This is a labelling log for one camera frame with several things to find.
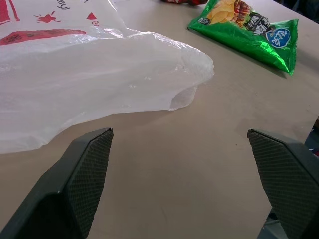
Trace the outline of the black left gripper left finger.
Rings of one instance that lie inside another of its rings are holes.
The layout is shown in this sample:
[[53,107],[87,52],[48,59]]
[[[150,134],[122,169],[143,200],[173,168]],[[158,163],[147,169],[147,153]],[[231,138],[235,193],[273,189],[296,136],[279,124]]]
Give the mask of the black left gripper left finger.
[[85,239],[104,189],[112,128],[71,142],[2,229],[2,239]]

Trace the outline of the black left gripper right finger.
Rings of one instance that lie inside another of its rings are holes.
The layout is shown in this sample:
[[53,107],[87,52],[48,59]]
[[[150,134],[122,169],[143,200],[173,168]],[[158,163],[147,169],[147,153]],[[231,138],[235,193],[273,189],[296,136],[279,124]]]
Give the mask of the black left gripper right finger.
[[290,239],[319,237],[319,160],[294,139],[249,129],[262,187]]

